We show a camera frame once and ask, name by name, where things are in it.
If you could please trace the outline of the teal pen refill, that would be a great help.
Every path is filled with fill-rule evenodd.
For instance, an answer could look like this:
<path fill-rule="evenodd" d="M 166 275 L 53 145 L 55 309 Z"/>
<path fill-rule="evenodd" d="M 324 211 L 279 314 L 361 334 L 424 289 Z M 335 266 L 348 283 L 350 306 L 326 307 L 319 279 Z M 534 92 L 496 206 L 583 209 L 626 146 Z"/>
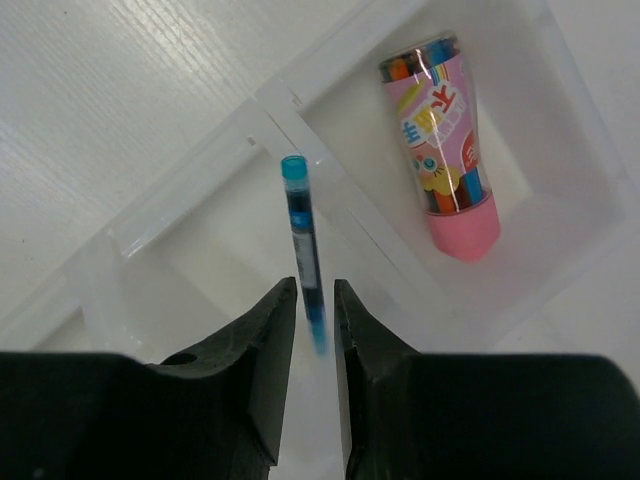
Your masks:
<path fill-rule="evenodd" d="M 314 349 L 324 356 L 327 352 L 325 302 L 307 161 L 302 155 L 288 155 L 280 166 L 305 314 Z"/>

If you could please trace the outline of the pink capped glue bottle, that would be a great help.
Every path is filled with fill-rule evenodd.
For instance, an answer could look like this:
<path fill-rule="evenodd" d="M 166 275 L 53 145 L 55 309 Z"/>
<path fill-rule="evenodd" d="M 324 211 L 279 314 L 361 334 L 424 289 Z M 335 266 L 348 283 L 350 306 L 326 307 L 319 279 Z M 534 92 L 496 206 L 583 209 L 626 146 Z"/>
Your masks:
<path fill-rule="evenodd" d="M 444 31 L 381 61 L 378 72 L 438 250 L 472 263 L 501 225 L 480 151 L 477 103 L 457 35 Z"/>

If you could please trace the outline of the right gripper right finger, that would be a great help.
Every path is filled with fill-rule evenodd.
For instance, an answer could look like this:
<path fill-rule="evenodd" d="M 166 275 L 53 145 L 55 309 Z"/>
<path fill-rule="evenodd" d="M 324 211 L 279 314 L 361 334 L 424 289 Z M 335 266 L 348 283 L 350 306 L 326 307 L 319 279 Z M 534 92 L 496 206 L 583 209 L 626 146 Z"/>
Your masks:
<path fill-rule="evenodd" d="M 639 397 L 611 360 L 422 353 L 334 283 L 349 479 L 635 479 Z"/>

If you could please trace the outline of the clear plastic compartment tray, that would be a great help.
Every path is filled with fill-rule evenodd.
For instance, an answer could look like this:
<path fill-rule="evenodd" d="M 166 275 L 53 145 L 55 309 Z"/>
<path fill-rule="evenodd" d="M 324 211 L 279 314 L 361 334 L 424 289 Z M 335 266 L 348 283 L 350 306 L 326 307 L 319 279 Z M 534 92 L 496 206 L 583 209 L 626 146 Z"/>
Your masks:
<path fill-rule="evenodd" d="M 159 362 L 296 273 L 279 161 L 310 164 L 322 280 L 422 351 L 600 354 L 639 378 L 639 171 L 555 1 L 5 1 L 1 347 Z M 435 249 L 377 73 L 454 31 L 502 232 Z"/>

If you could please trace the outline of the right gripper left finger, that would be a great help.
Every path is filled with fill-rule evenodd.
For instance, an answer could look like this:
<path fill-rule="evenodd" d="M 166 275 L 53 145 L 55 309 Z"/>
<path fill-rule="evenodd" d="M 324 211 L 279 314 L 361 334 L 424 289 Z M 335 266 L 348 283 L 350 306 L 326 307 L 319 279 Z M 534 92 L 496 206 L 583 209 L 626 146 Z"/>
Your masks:
<path fill-rule="evenodd" d="M 279 459 L 297 285 L 159 364 L 1 356 L 5 479 L 265 479 Z"/>

